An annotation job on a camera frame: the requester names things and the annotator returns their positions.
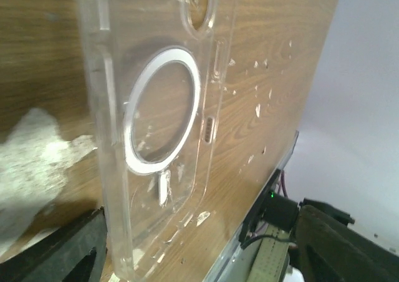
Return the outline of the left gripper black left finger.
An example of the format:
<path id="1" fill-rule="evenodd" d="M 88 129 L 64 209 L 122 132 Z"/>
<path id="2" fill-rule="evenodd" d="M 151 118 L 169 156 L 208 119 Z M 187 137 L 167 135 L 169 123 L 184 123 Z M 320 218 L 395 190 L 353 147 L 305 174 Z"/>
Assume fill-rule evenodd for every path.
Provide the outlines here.
<path id="1" fill-rule="evenodd" d="M 1 281 L 100 281 L 106 245 L 104 209 L 89 210 L 1 263 Z"/>

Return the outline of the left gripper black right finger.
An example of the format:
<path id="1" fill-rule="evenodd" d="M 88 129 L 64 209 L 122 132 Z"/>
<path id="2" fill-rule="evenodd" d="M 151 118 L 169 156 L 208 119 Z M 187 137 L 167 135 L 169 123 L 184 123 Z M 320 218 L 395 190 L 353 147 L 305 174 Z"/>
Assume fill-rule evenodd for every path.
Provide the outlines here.
<path id="1" fill-rule="evenodd" d="M 312 206 L 295 229 L 305 281 L 398 281 L 398 256 Z"/>

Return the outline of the clear magsafe phone case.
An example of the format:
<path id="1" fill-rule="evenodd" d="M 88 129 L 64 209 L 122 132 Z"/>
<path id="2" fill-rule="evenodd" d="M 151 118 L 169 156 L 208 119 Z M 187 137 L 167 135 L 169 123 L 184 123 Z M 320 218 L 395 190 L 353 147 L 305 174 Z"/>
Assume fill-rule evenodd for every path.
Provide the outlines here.
<path id="1" fill-rule="evenodd" d="M 76 0 L 115 274 L 146 281 L 208 186 L 237 0 Z"/>

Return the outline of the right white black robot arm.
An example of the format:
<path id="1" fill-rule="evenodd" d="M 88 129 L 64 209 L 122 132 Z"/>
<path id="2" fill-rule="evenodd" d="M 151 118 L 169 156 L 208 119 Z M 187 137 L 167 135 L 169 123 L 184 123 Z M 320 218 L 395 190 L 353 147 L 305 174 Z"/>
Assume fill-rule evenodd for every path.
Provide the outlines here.
<path id="1" fill-rule="evenodd" d="M 325 202 L 301 203 L 274 192 L 266 197 L 263 218 L 291 234 L 297 245 L 295 267 L 305 281 L 358 281 L 355 248 L 345 235 L 355 220 Z"/>

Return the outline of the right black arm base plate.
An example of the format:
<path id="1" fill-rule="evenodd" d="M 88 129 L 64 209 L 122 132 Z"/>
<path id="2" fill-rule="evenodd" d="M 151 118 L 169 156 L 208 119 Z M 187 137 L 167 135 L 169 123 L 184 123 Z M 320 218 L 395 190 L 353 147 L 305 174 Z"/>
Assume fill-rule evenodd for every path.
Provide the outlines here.
<path id="1" fill-rule="evenodd" d="M 251 235 L 257 230 L 258 223 L 262 221 L 262 214 L 266 208 L 266 198 L 268 197 L 268 193 L 270 191 L 274 191 L 276 189 L 276 184 L 279 180 L 280 174 L 281 170 L 279 169 L 276 169 L 273 172 L 253 203 L 252 207 L 248 211 L 239 234 L 239 242 L 241 245 L 250 239 Z"/>

